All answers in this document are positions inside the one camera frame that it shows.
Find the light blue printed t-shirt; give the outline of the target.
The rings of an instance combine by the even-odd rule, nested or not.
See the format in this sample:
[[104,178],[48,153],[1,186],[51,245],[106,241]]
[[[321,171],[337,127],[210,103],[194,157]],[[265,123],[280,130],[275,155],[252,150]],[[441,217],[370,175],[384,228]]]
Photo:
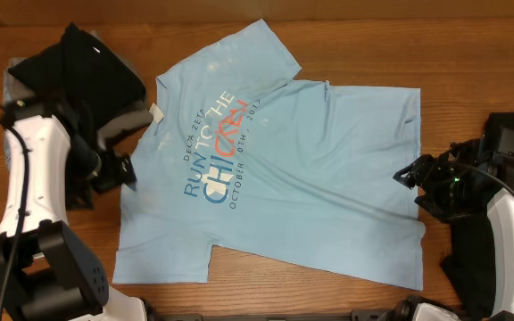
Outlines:
[[256,21],[158,76],[115,283],[204,283],[220,246],[422,289],[418,193],[394,181],[420,154],[420,91],[299,71]]

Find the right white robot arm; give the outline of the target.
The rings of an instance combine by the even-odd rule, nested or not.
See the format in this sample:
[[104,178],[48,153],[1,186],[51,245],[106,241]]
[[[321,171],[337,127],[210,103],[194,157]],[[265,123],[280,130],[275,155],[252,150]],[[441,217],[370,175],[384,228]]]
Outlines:
[[424,154],[394,174],[422,195],[415,202],[436,219],[452,223],[482,215],[493,231],[495,297],[492,320],[514,318],[514,127],[484,138],[453,143],[434,157]]

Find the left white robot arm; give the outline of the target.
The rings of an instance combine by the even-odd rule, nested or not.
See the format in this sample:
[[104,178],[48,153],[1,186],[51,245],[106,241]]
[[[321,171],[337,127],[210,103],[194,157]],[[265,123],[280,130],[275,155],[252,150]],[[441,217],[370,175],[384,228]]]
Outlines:
[[62,97],[27,98],[0,108],[9,160],[0,223],[0,319],[154,320],[140,298],[114,289],[104,265],[70,228],[69,209],[136,175],[127,154],[97,142],[89,109]]

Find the black garment pile right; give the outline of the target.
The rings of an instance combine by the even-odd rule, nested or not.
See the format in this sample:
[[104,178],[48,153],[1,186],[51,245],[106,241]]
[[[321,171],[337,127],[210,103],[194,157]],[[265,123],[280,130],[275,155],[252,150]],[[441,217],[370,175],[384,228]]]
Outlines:
[[[477,146],[480,152],[478,167],[514,187],[509,168],[514,164],[514,112],[492,113],[482,137],[461,146]],[[452,254],[441,262],[470,320],[489,317],[496,295],[495,243],[487,217],[487,203],[499,187],[481,177],[485,179],[479,186],[485,211],[451,223]]]

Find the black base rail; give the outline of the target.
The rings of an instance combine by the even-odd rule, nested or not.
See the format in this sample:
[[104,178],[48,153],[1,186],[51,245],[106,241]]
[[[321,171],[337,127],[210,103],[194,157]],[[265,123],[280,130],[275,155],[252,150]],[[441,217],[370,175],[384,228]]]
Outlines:
[[155,309],[148,311],[152,321],[389,321],[394,312],[389,309],[357,309],[336,314],[289,314],[289,315],[238,315],[203,316],[201,314],[161,314]]

